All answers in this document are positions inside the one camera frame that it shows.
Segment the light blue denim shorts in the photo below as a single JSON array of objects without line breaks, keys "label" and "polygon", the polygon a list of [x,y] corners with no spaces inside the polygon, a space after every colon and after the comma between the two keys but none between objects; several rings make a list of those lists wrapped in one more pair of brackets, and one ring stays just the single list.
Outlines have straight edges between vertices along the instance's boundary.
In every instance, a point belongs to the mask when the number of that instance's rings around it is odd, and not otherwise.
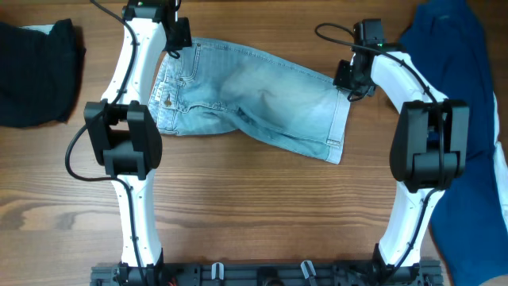
[{"label": "light blue denim shorts", "polygon": [[196,37],[165,56],[149,109],[161,133],[250,137],[332,164],[341,160],[350,103],[332,78],[261,50]]}]

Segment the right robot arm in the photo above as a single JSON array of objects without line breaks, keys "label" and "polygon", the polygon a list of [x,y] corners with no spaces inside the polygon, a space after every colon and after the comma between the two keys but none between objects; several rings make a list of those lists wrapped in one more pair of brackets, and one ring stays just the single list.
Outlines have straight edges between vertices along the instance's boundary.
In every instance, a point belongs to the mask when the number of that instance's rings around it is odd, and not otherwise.
[{"label": "right robot arm", "polygon": [[378,284],[408,284],[417,279],[433,210],[464,172],[469,108],[434,89],[400,44],[387,43],[379,19],[357,22],[350,35],[354,56],[340,62],[334,85],[352,101],[380,87],[399,113],[390,150],[396,197],[369,277]]}]

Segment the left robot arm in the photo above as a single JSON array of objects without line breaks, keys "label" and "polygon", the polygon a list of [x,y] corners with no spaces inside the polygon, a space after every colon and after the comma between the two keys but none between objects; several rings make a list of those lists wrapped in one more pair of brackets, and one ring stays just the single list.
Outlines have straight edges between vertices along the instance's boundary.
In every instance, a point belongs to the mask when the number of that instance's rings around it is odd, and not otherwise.
[{"label": "left robot arm", "polygon": [[161,52],[179,58],[192,44],[179,1],[129,1],[118,20],[124,27],[120,56],[100,101],[88,102],[84,118],[97,162],[116,191],[121,216],[121,260],[93,269],[93,285],[175,285],[164,264],[155,226],[153,184],[162,138],[148,109],[152,76]]}]

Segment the dark blue garment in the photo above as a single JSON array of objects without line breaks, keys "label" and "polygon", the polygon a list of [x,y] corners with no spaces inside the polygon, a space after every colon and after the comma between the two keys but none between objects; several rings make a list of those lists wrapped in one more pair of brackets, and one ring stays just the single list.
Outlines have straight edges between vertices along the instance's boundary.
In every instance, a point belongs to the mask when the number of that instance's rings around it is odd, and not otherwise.
[{"label": "dark blue garment", "polygon": [[480,285],[507,273],[507,226],[494,169],[494,98],[485,34],[465,1],[421,4],[400,38],[415,67],[450,99],[470,108],[464,174],[431,218],[455,285]]}]

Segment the white cloth under black garment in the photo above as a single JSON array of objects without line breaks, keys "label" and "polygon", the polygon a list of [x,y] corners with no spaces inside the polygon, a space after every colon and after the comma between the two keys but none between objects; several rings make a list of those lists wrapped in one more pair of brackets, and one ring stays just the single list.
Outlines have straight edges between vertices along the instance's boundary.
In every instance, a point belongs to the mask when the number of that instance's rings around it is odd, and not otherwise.
[{"label": "white cloth under black garment", "polygon": [[45,35],[48,35],[52,31],[53,25],[26,25],[22,26],[21,28],[30,31],[41,32]]}]

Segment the black folded garment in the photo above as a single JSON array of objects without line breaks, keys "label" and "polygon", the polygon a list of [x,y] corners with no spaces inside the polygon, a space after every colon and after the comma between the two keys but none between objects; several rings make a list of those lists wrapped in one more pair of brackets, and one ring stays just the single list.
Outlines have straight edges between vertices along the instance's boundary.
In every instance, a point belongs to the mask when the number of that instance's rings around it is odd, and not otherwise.
[{"label": "black folded garment", "polygon": [[1,125],[66,122],[79,93],[85,49],[71,19],[50,34],[1,24]]}]

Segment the white garment at right edge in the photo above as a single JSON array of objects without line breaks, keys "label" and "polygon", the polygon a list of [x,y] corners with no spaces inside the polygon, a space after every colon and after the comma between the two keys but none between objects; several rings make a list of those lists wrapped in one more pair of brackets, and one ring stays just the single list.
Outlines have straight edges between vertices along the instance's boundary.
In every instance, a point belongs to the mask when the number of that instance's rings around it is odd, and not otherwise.
[{"label": "white garment at right edge", "polygon": [[493,156],[495,179],[498,188],[499,204],[501,207],[502,218],[507,226],[507,195],[508,195],[508,171],[505,154],[503,152],[502,143],[499,141],[500,123],[498,116],[498,103],[495,94],[494,98],[494,143],[495,152]]}]

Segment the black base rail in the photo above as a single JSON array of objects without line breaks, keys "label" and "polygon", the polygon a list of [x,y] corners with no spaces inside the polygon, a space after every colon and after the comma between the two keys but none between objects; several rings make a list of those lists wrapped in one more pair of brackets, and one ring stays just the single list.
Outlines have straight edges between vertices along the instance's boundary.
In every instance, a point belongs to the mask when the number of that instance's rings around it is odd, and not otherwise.
[{"label": "black base rail", "polygon": [[[148,266],[148,285],[444,285],[439,261],[422,261],[401,267],[385,284],[379,268],[370,261],[293,264],[164,264]],[[128,265],[101,265],[91,269],[90,285],[144,285],[140,271]]]}]

